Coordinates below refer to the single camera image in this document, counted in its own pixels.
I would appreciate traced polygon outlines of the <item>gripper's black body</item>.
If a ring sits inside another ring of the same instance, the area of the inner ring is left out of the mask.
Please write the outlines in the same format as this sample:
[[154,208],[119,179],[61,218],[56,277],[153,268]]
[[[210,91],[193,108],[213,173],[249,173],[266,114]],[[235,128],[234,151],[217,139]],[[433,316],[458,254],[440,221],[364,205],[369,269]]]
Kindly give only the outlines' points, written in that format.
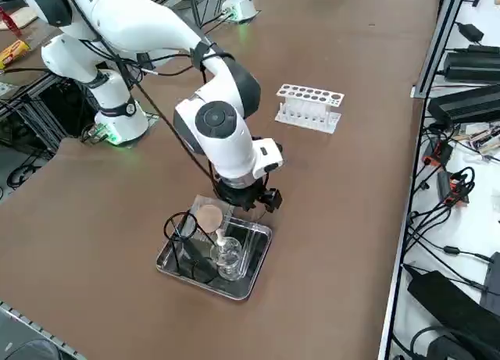
[[226,203],[249,211],[255,208],[255,203],[266,191],[264,180],[259,178],[253,184],[245,188],[234,188],[222,180],[216,183],[216,194],[218,198]]

